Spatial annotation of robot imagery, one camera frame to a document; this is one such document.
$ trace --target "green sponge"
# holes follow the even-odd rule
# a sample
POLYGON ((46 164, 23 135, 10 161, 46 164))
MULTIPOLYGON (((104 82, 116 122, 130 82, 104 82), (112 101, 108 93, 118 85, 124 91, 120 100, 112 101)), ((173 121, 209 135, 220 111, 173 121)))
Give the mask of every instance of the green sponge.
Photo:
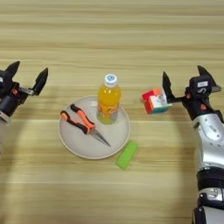
POLYGON ((125 170, 130 163, 130 160, 134 157, 137 152, 138 144, 132 140, 130 140, 125 146, 122 154, 116 160, 116 165, 118 165, 121 169, 125 170))

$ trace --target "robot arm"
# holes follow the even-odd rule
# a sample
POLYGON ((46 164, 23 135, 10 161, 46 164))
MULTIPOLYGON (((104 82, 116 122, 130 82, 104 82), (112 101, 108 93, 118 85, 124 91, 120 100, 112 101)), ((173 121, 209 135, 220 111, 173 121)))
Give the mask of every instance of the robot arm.
POLYGON ((221 112, 214 110, 209 102, 209 95, 221 91, 221 87, 204 67, 198 69, 199 76, 190 79, 183 97, 172 94, 166 73, 163 88, 168 103, 182 102, 195 132, 199 195, 192 223, 221 224, 224 222, 224 125, 221 112))
POLYGON ((0 70, 0 155, 2 154, 2 143, 11 116, 29 95, 40 94, 48 77, 48 69, 46 68, 39 74, 33 88, 20 87, 18 82, 12 80, 19 64, 19 61, 17 61, 9 65, 4 71, 0 70))

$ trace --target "juice bottle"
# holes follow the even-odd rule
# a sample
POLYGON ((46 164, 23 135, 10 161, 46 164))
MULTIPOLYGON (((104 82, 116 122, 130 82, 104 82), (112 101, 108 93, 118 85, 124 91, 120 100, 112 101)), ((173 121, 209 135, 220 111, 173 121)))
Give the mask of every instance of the juice bottle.
POLYGON ((99 121, 111 124, 116 121, 122 91, 118 86, 117 77, 114 74, 105 76, 104 84, 98 90, 98 112, 99 121))

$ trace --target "bottle cap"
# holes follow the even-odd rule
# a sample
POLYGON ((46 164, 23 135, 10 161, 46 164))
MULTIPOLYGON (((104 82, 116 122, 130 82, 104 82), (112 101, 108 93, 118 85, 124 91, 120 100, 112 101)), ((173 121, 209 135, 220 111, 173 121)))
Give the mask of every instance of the bottle cap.
POLYGON ((117 86, 117 84, 118 84, 118 80, 114 74, 109 73, 105 76, 105 86, 109 88, 114 88, 115 86, 117 86))

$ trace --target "plate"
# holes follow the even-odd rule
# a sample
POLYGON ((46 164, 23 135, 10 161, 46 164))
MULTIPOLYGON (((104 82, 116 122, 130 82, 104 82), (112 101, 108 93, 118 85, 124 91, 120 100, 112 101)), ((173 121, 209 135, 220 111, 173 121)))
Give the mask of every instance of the plate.
MULTIPOLYGON (((118 117, 115 123, 102 124, 96 116, 98 106, 97 96, 83 97, 72 103, 86 113, 89 120, 95 123, 96 129, 111 145, 111 147, 108 147, 91 135, 83 134, 80 129, 60 118, 60 139, 66 148, 68 148, 73 154, 82 158, 102 159, 116 154, 124 147, 130 137, 130 119, 123 107, 119 107, 118 117)), ((79 116, 70 109, 70 105, 65 108, 65 111, 71 116, 71 118, 75 118, 83 123, 79 116)))

